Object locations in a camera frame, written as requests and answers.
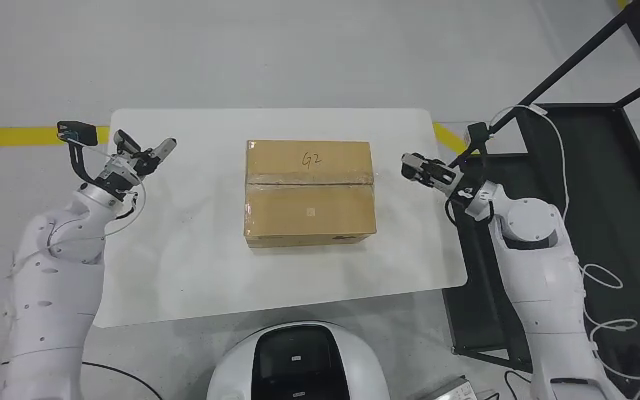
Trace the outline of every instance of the metal bar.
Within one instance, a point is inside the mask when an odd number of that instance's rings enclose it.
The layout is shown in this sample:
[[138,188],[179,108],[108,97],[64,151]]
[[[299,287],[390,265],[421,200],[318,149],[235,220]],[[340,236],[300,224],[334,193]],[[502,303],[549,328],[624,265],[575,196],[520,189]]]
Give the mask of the metal bar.
[[[567,72],[571,71],[573,67],[578,65],[584,60],[591,52],[593,52],[598,46],[604,43],[611,35],[613,35],[618,29],[620,29],[627,22],[629,14],[634,11],[634,8],[640,5],[640,1],[634,1],[625,7],[618,15],[613,17],[609,23],[607,23],[598,33],[596,33],[591,39],[587,41],[582,47],[573,53],[562,65],[560,65],[555,71],[551,73],[542,83],[540,83],[531,93],[529,93],[524,99],[520,101],[521,105],[530,105],[540,95],[546,92],[551,86],[558,82]],[[518,108],[512,108],[502,118],[498,120],[494,125],[489,127],[489,133],[494,134],[502,129],[509,121],[515,117]]]
[[640,98],[640,88],[637,88],[633,92],[631,92],[628,95],[626,95],[623,98],[621,98],[620,101],[618,101],[616,103],[616,106],[618,106],[618,107],[626,107],[629,104],[631,104],[632,102],[638,100],[639,98]]
[[487,354],[478,353],[475,351],[456,349],[456,354],[469,357],[469,358],[474,358],[476,360],[488,362],[491,364],[500,365],[501,367],[505,367],[505,368],[517,369],[518,371],[522,371],[522,372],[531,373],[533,371],[533,367],[531,366],[531,364],[526,364],[520,361],[506,360],[504,358],[494,357]]

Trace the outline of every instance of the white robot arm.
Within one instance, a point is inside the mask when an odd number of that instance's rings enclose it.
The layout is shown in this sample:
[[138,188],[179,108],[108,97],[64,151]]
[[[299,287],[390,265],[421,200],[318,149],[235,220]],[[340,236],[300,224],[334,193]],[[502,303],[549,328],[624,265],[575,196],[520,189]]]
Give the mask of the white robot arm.
[[532,397],[625,399],[587,337],[580,266],[558,209],[540,199],[512,200],[502,185],[478,182],[416,153],[402,157],[402,173],[440,190],[476,221],[489,218],[500,276],[531,353]]
[[35,217],[23,235],[11,272],[16,315],[3,400],[82,399],[84,341],[102,298],[105,226],[119,218],[129,190],[176,146],[167,139],[142,151],[118,131],[118,154],[94,180],[84,169],[82,147],[97,144],[95,127],[61,122],[58,129],[85,183],[67,208]]

